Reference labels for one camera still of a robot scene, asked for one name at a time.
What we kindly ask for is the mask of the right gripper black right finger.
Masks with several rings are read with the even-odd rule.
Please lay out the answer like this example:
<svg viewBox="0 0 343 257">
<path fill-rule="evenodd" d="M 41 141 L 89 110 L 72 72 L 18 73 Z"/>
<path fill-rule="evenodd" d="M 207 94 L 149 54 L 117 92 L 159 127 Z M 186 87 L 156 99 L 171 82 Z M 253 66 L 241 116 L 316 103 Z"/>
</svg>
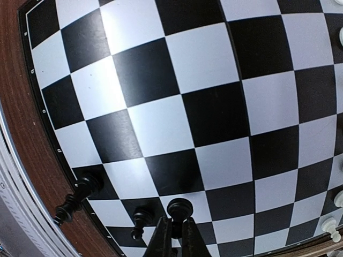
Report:
<svg viewBox="0 0 343 257">
<path fill-rule="evenodd" d="M 197 224 L 192 217 L 187 218 L 182 225 L 182 256 L 210 256 Z"/>
</svg>

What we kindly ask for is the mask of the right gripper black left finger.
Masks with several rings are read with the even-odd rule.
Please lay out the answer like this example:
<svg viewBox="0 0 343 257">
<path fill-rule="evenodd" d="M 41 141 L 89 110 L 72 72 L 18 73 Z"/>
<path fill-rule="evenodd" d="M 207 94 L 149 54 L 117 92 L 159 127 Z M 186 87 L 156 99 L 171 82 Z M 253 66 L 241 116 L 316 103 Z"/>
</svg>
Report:
<svg viewBox="0 0 343 257">
<path fill-rule="evenodd" d="M 144 257 L 170 257 L 172 255 L 172 228 L 171 218 L 159 219 Z"/>
</svg>

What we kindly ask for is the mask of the black chess pawn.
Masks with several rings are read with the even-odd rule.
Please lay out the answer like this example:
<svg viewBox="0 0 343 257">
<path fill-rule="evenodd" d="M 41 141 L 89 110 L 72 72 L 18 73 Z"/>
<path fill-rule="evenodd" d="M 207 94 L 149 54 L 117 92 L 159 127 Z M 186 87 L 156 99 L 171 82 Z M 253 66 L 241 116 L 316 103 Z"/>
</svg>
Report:
<svg viewBox="0 0 343 257">
<path fill-rule="evenodd" d="M 192 203 L 185 198 L 172 199 L 167 206 L 167 212 L 172 218 L 171 237 L 182 238 L 183 222 L 193 214 Z"/>
<path fill-rule="evenodd" d="M 135 209 L 132 218 L 135 226 L 131 230 L 131 238 L 139 241 L 143 237 L 144 227 L 153 223 L 155 213 L 151 209 L 139 207 Z"/>
</svg>

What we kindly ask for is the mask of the black chess king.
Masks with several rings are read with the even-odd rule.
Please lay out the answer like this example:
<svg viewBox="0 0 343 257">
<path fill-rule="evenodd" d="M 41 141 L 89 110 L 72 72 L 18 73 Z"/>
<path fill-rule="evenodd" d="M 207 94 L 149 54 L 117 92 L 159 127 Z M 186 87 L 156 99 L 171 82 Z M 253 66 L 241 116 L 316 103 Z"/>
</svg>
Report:
<svg viewBox="0 0 343 257">
<path fill-rule="evenodd" d="M 90 196 L 97 195 L 104 186 L 101 175 L 85 173 L 76 182 L 74 194 L 67 194 L 63 204 L 55 208 L 54 224 L 61 226 L 64 222 L 72 222 L 73 214 L 81 210 L 82 202 Z"/>
</svg>

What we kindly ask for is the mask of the black and white chessboard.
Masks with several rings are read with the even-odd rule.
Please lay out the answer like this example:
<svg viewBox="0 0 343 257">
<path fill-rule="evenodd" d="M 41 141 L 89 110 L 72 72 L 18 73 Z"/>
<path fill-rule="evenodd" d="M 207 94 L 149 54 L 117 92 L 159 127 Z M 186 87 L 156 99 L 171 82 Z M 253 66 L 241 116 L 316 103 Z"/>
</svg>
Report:
<svg viewBox="0 0 343 257">
<path fill-rule="evenodd" d="M 335 1 L 28 1 L 39 113 L 121 256 L 188 199 L 212 256 L 257 256 L 342 226 L 342 5 Z M 131 238 L 136 208 L 153 223 Z"/>
</svg>

